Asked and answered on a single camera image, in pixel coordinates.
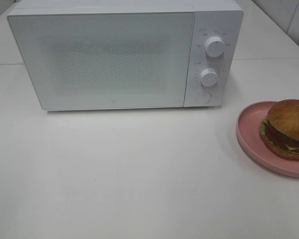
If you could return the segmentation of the white microwave door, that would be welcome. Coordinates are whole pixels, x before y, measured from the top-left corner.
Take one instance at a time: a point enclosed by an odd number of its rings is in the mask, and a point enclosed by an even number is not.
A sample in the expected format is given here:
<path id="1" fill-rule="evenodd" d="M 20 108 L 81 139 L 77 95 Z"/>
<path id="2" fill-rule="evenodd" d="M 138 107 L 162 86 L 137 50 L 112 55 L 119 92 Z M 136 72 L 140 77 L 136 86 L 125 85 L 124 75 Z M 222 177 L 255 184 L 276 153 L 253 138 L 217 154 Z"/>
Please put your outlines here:
<path id="1" fill-rule="evenodd" d="M 182 107 L 194 14 L 10 15 L 44 110 Z"/>

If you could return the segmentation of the round white door button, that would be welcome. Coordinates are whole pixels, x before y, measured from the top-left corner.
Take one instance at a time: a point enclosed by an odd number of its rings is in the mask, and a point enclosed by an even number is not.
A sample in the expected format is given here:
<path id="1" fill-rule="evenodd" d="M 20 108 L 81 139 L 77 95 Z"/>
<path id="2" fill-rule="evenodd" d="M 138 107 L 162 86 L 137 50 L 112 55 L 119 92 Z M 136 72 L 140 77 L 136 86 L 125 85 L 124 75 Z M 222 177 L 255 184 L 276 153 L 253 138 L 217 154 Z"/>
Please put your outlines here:
<path id="1" fill-rule="evenodd" d="M 196 95 L 196 101 L 200 104 L 200 105 L 204 105 L 207 104 L 211 101 L 211 94 L 209 92 L 199 92 Z"/>

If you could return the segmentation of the lower white timer knob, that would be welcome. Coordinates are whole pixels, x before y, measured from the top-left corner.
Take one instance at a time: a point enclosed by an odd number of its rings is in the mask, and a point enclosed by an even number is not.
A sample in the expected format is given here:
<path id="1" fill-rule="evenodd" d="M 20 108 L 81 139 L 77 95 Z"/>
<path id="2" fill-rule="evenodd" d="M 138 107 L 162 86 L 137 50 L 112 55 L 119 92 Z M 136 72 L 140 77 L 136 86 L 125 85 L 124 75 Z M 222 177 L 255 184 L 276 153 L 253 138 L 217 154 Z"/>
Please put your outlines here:
<path id="1" fill-rule="evenodd" d="M 218 81 L 218 73 L 212 68 L 204 69 L 199 74 L 199 79 L 203 86 L 212 87 Z"/>

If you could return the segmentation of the pink round plate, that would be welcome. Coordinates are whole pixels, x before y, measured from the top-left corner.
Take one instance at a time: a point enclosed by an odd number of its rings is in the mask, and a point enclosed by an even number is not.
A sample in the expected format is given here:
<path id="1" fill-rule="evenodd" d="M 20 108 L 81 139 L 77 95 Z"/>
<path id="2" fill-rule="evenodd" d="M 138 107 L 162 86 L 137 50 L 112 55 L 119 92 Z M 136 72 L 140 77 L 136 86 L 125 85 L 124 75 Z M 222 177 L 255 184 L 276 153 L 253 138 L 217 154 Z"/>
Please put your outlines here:
<path id="1" fill-rule="evenodd" d="M 242 150 L 253 161 L 275 173 L 299 178 L 299 161 L 280 158 L 260 137 L 260 124 L 275 101 L 257 102 L 245 107 L 236 122 L 236 136 Z"/>

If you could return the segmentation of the upper white power knob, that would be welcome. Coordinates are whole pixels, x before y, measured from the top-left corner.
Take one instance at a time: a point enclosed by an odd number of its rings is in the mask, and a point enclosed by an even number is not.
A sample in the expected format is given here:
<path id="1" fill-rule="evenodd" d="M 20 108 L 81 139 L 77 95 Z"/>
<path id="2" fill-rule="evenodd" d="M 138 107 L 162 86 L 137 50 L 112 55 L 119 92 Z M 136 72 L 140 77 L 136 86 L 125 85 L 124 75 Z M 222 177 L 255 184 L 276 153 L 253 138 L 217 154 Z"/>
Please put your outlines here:
<path id="1" fill-rule="evenodd" d="M 205 52 L 209 57 L 218 57 L 223 54 L 225 42 L 220 36 L 211 36 L 206 39 Z"/>

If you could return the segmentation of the white microwave oven body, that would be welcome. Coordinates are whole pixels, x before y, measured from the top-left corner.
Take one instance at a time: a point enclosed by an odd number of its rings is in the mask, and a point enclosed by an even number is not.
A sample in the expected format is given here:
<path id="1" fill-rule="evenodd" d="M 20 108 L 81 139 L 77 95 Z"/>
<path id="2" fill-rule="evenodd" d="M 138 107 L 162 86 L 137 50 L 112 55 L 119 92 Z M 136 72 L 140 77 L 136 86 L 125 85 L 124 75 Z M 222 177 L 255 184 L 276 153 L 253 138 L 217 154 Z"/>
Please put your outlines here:
<path id="1" fill-rule="evenodd" d="M 219 106 L 223 100 L 244 16 L 243 10 L 233 0 L 23 0 L 7 15 L 7 20 L 10 15 L 178 12 L 194 14 L 182 107 Z M 209 57 L 205 52 L 204 43 L 211 36 L 220 36 L 225 42 L 224 52 L 218 57 Z M 218 81 L 212 87 L 203 86 L 199 79 L 199 74 L 208 68 L 212 68 L 218 73 Z M 200 105 L 196 101 L 196 95 L 202 91 L 211 94 L 211 101 L 204 105 Z"/>

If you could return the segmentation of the burger with lettuce and cheese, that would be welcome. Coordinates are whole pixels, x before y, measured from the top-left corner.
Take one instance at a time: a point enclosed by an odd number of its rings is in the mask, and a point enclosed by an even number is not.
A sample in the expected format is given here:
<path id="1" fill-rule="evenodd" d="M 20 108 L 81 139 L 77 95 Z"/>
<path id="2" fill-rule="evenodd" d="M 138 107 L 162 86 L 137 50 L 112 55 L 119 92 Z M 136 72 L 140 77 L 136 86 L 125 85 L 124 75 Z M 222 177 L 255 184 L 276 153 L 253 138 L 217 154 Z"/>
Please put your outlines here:
<path id="1" fill-rule="evenodd" d="M 271 152 L 299 161 L 299 100 L 276 102 L 261 121 L 259 134 Z"/>

